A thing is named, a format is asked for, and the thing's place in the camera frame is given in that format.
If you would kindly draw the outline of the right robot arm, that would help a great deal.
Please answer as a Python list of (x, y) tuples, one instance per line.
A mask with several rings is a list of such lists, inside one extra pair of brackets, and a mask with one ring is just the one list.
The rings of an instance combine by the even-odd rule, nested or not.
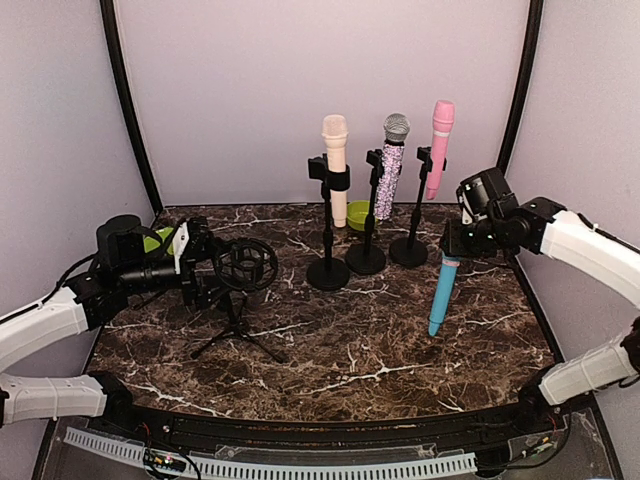
[(544, 197), (517, 207), (488, 202), (446, 221), (439, 247), (448, 257), (499, 257), (522, 270), (541, 303), (564, 360), (532, 377), (510, 413), (534, 432), (549, 407), (639, 376), (639, 249), (594, 221)]

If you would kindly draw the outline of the beige microphone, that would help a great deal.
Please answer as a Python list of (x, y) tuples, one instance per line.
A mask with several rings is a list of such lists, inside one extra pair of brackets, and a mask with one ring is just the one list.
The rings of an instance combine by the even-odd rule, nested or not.
[[(346, 118), (340, 114), (327, 115), (322, 123), (322, 138), (325, 143), (328, 167), (331, 172), (346, 171), (346, 145), (348, 140)], [(347, 192), (331, 190), (332, 218), (336, 228), (347, 224)]]

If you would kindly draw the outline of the black tripod mic stand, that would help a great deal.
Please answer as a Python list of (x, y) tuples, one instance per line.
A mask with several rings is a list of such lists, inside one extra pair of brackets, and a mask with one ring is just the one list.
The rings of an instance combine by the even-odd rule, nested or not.
[(227, 339), (251, 343), (282, 364), (284, 359), (269, 350), (252, 336), (242, 323), (242, 312), (249, 293), (265, 290), (276, 278), (278, 259), (275, 251), (265, 242), (254, 238), (230, 241), (214, 256), (213, 267), (221, 287), (212, 302), (227, 316), (224, 330), (190, 353), (195, 360), (214, 344)]

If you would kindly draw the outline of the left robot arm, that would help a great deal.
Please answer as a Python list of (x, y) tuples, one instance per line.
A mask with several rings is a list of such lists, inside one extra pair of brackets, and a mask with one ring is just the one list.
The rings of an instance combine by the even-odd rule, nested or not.
[(131, 214), (109, 219), (96, 231), (97, 251), (89, 268), (71, 266), (51, 293), (1, 319), (1, 423), (67, 416), (102, 417), (120, 436), (141, 427), (131, 392), (112, 374), (29, 378), (6, 370), (67, 337), (111, 322), (130, 297), (179, 289), (186, 304), (206, 306), (209, 296), (195, 267), (215, 251), (203, 217), (182, 220), (167, 237)]

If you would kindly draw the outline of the blue microphone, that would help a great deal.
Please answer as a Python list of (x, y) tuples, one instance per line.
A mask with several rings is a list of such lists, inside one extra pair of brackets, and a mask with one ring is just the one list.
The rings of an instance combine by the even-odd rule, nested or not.
[(429, 315), (429, 335), (434, 337), (443, 324), (454, 288), (460, 260), (443, 254), (438, 283)]

